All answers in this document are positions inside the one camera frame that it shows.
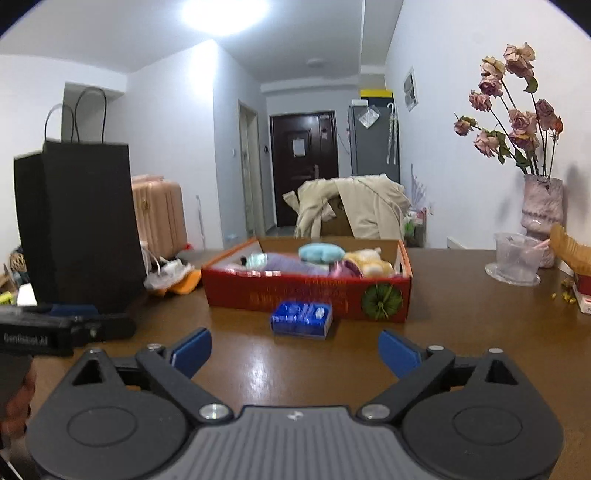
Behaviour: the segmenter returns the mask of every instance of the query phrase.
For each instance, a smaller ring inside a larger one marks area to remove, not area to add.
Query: ceiling light
[[[267,0],[189,0],[183,19],[196,30],[225,37],[260,22],[268,10]]]
[[[324,59],[310,59],[306,62],[306,65],[311,69],[319,69],[326,65],[326,61]]]

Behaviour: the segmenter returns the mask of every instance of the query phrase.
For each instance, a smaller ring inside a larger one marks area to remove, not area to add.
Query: blue box
[[[332,312],[332,306],[326,303],[285,301],[271,315],[271,329],[274,333],[325,339]]]

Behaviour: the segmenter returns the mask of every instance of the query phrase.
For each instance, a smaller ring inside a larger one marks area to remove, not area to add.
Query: light blue plush toy
[[[340,262],[344,255],[345,250],[332,244],[308,244],[300,248],[300,259],[316,264]]]

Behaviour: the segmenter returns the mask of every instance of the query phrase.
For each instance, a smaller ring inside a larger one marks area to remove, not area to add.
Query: pink suitcase
[[[174,258],[187,246],[183,194],[178,183],[162,177],[132,179],[139,240],[154,256]]]

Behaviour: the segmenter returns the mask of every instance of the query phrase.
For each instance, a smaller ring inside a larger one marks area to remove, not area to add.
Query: plastic container
[[[545,248],[536,248],[539,240],[518,233],[498,233],[495,240],[496,263],[486,266],[491,277],[519,286],[540,283],[537,273]]]

